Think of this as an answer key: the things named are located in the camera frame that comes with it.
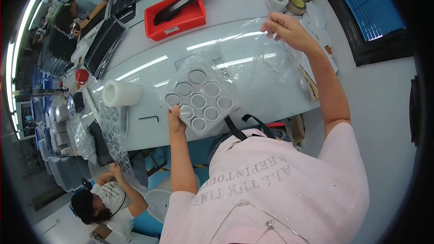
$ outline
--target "label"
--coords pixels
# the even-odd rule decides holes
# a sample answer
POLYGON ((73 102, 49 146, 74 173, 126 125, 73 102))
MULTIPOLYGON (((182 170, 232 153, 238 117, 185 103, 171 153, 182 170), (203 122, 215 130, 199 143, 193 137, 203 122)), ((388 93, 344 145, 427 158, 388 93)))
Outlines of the label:
POLYGON ((173 27, 173 28, 170 28, 168 30, 165 30, 164 33, 166 33, 167 35, 169 35, 171 32, 178 31, 178 30, 179 30, 179 27, 173 27))

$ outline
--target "clear tape roll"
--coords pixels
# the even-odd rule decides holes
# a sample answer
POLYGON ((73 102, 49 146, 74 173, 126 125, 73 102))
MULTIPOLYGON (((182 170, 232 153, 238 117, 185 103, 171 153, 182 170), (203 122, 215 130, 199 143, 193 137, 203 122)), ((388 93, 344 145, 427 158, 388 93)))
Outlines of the clear tape roll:
POLYGON ((290 0, 268 0, 268 8, 273 12, 284 12, 289 2, 290 0))

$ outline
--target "blue floor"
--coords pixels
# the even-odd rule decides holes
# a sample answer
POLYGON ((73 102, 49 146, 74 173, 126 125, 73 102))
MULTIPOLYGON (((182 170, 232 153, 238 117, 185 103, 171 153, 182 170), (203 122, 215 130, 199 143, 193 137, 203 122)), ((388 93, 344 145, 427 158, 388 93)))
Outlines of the blue floor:
MULTIPOLYGON (((190 158, 193 165, 208 163, 209 147, 216 138, 218 138, 218 136, 195 140, 188 143, 190 158)), ((165 147, 167 147, 167 152, 168 152, 168 161, 165 168, 170 168, 171 167, 170 146, 165 146, 165 147)), ((163 160, 162 147, 156 149, 153 156, 155 157, 158 163, 162 162, 163 160)), ((146 167, 149 169, 151 168, 151 166, 152 166, 151 159, 147 158, 146 167)), ((194 172, 196 173, 197 176, 199 176, 201 185, 209 179, 208 167, 194 169, 194 172)), ((158 171, 154 173, 149 177, 148 189, 155 188, 156 186, 158 186, 158 184, 160 184, 161 181, 163 181, 164 178, 166 178, 169 175, 170 175, 170 171, 158 171)), ((148 213, 148 211, 145 211, 143 214, 141 214, 140 216, 134 219, 133 231, 136 233, 154 237, 157 234, 161 234, 162 229, 163 229, 163 224, 160 223, 158 220, 156 220, 154 217, 152 217, 148 213)))

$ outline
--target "black apron strap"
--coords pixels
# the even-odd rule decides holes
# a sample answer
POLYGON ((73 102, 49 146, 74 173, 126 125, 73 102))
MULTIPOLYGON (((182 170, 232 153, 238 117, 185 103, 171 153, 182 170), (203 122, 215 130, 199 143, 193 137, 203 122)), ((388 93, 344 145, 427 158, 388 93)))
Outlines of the black apron strap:
POLYGON ((243 141, 247 138, 246 134, 244 134, 243 132, 241 132, 240 130, 238 130, 234 123, 232 122, 231 118, 229 116, 227 116, 224 121, 227 124, 227 127, 229 127, 229 130, 231 131, 231 134, 236 136, 239 140, 243 141))
POLYGON ((263 122, 259 121, 257 117, 254 117, 254 116, 252 116, 252 115, 250 115, 250 114, 246 114, 246 115, 244 115, 241 119, 242 119, 244 122, 247 122, 247 120, 248 120, 250 117, 254 118, 254 119, 258 122, 258 124, 262 127, 262 129, 264 130, 264 133, 265 133, 265 135, 266 135, 267 137, 276 139, 276 137, 274 137, 273 133, 271 133, 270 128, 268 128, 268 126, 266 126, 263 122))

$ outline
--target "circular lens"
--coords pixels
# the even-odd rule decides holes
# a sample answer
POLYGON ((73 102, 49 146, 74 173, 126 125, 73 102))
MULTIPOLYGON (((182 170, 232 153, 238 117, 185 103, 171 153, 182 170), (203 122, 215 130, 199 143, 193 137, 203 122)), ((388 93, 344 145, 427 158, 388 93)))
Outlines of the circular lens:
POLYGON ((181 104, 181 98, 176 94, 169 94, 166 96, 166 102, 169 106, 176 106, 181 104))
POLYGON ((203 93, 209 97, 216 97, 220 93, 220 86, 215 82, 208 82, 203 86, 203 93))
POLYGON ((205 81, 207 75, 201 70, 193 70, 188 74, 188 79, 193 84, 201 84, 205 81))
POLYGON ((219 117, 220 113, 217 108, 213 106, 209 106, 206 109, 203 110, 203 116, 205 119, 209 121, 215 121, 219 117))
POLYGON ((119 128, 115 125, 113 125, 111 127, 111 131, 113 132, 113 134, 117 135, 119 133, 119 128))
POLYGON ((202 131, 207 127, 207 122, 203 118, 197 117, 191 120, 191 126, 196 131, 202 131))
POLYGON ((191 85, 185 82, 176 85, 176 91, 183 96, 191 94, 191 85))
POLYGON ((207 104, 207 100, 201 94, 195 94, 190 99, 191 105, 195 108, 203 108, 207 104))
POLYGON ((194 111, 193 108, 191 106, 188 105, 182 105, 180 110, 179 110, 179 114, 181 115, 181 117, 183 117, 184 119, 191 119, 193 117, 194 111))
POLYGON ((233 105, 232 98, 227 95, 222 95, 217 99, 217 107, 221 110, 231 109, 233 105))

